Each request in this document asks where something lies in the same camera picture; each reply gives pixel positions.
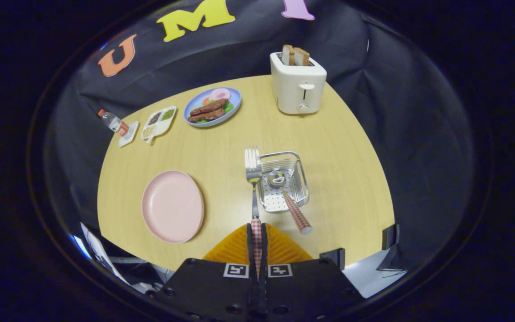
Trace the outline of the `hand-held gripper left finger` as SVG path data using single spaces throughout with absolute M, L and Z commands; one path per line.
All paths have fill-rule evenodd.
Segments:
M 186 259 L 153 299 L 182 322 L 255 322 L 258 249 L 251 225 L 241 226 L 205 258 Z

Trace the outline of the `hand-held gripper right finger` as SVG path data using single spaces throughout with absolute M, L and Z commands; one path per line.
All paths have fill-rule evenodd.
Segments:
M 258 320 L 260 322 L 332 322 L 365 298 L 331 257 L 268 264 L 266 224 L 260 228 Z

